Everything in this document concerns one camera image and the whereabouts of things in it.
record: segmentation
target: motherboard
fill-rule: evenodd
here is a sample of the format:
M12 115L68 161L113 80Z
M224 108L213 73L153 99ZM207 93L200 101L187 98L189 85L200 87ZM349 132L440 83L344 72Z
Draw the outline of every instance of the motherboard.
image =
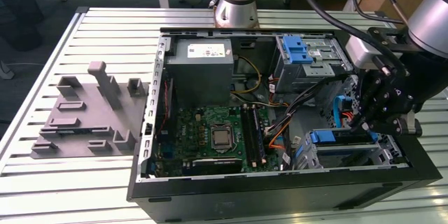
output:
M277 170L276 152L265 152L263 106L179 109L175 137L159 143L159 176L211 175Z

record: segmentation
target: green motherboard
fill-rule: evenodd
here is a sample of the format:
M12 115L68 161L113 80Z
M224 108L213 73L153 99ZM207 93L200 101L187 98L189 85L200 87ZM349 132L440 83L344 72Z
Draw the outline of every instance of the green motherboard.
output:
M179 109L173 140L159 144L160 176L185 176L183 167L195 159L236 158L243 161L240 172L269 172L277 170L276 152L265 153L263 164L255 165L247 158L247 144L239 106L201 107ZM256 109L257 125L269 125L268 110L260 106Z

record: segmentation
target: ram slot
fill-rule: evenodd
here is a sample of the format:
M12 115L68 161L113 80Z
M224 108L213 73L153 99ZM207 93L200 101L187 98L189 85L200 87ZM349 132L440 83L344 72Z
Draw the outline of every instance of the ram slot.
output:
M257 167L257 146L253 136L253 113L252 109L247 106L241 106L240 112L247 163L249 166Z
M257 145L257 151L259 151L259 162L263 164L267 163L267 155L264 153L264 145L263 145L263 132L260 128L260 120L259 120L259 112L257 108L253 105L252 107L252 114L253 114L253 122L255 122L255 137L256 137L256 145Z

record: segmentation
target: gray carpet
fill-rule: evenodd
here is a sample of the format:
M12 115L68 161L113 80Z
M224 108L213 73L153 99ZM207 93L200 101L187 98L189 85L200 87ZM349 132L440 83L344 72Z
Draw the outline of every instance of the gray carpet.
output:
M0 39L0 59L4 63L45 64L69 20L79 6L89 7L145 7L159 8L159 0L36 0L45 16L37 25L43 36L43 45L32 51L17 52ZM207 8L211 0L169 0L172 8ZM283 0L257 0L259 9L285 9ZM12 80L0 79L0 120L12 120L23 100L40 74L41 66L16 65L11 69L16 73ZM0 137L8 124L0 123Z

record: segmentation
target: table surface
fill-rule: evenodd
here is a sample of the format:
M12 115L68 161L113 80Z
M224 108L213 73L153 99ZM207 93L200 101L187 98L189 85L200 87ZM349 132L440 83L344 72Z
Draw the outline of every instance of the table surface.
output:
M359 29L385 26L355 13L331 14ZM333 29L309 11L260 10L261 28ZM31 147L55 105L61 76L95 82L87 68L104 61L117 82L152 82L160 27L213 27L209 9L91 8L76 14L43 68L24 104L0 141L0 219L5 223L153 223L125 201L132 156L32 159ZM448 222L448 100L425 104L417 118L419 140L444 177L407 190L365 209L215 221L232 223L447 223Z

